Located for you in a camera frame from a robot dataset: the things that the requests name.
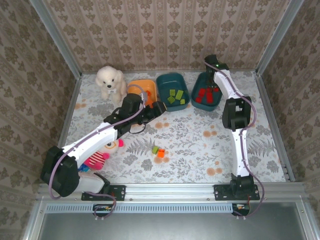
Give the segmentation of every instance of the gray floor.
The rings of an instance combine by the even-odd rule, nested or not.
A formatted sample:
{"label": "gray floor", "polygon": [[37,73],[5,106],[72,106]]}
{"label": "gray floor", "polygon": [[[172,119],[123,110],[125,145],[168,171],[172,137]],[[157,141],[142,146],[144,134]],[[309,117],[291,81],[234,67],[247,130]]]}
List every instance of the gray floor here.
{"label": "gray floor", "polygon": [[294,203],[264,203],[246,220],[231,214],[47,214],[41,240],[304,240]]}

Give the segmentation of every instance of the red block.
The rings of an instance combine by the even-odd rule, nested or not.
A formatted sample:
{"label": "red block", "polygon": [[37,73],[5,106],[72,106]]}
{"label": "red block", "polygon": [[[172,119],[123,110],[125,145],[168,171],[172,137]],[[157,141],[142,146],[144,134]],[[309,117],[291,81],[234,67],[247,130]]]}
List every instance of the red block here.
{"label": "red block", "polygon": [[196,97],[196,98],[195,98],[195,101],[200,104],[201,101],[202,101],[202,98],[201,98],[201,97]]}
{"label": "red block", "polygon": [[203,98],[205,96],[205,94],[206,94],[206,90],[204,88],[200,88],[198,96],[200,98]]}
{"label": "red block", "polygon": [[206,93],[206,102],[208,104],[212,104],[214,102],[214,96],[213,96],[212,92]]}

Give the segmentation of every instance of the orange block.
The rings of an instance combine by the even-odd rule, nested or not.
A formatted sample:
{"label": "orange block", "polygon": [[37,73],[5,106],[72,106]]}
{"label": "orange block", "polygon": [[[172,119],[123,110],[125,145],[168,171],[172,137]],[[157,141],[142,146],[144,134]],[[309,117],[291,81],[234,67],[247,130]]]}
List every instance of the orange block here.
{"label": "orange block", "polygon": [[164,158],[165,157],[165,150],[159,149],[158,150],[158,158]]}

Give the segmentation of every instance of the green block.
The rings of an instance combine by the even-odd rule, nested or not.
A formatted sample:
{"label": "green block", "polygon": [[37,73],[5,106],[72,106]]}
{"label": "green block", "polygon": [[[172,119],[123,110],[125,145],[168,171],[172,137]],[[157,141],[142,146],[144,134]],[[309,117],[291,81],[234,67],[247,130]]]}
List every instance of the green block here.
{"label": "green block", "polygon": [[175,89],[170,89],[170,96],[175,96],[176,95],[176,90]]}
{"label": "green block", "polygon": [[159,150],[159,147],[154,146],[153,149],[152,149],[152,153],[153,154],[157,154],[158,150]]}
{"label": "green block", "polygon": [[170,104],[173,104],[175,102],[175,98],[173,96],[168,97],[168,101]]}
{"label": "green block", "polygon": [[183,94],[184,94],[184,91],[178,90],[178,92],[176,93],[175,99],[181,100]]}

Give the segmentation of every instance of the small cube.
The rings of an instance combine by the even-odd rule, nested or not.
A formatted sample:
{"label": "small cube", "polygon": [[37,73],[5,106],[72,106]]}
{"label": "small cube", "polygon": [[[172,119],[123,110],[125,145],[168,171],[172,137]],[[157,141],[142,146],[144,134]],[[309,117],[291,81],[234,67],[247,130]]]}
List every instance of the small cube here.
{"label": "small cube", "polygon": [[164,158],[165,157],[165,150],[159,149],[158,150],[158,158]]}
{"label": "small cube", "polygon": [[184,91],[178,90],[178,92],[176,93],[175,99],[181,100],[183,94],[184,94]]}
{"label": "small cube", "polygon": [[202,102],[202,98],[201,97],[196,97],[195,101],[200,104]]}
{"label": "small cube", "polygon": [[206,102],[208,104],[212,104],[214,102],[214,96],[213,96],[212,92],[206,93]]}
{"label": "small cube", "polygon": [[159,150],[159,147],[154,146],[153,149],[152,149],[152,153],[153,154],[157,154],[158,150]]}
{"label": "small cube", "polygon": [[173,96],[168,97],[168,102],[173,104],[175,102],[175,98]]}
{"label": "small cube", "polygon": [[203,98],[206,94],[206,90],[204,88],[200,88],[199,92],[198,92],[198,96],[200,98]]}
{"label": "small cube", "polygon": [[175,96],[176,95],[176,90],[175,89],[170,89],[170,96]]}

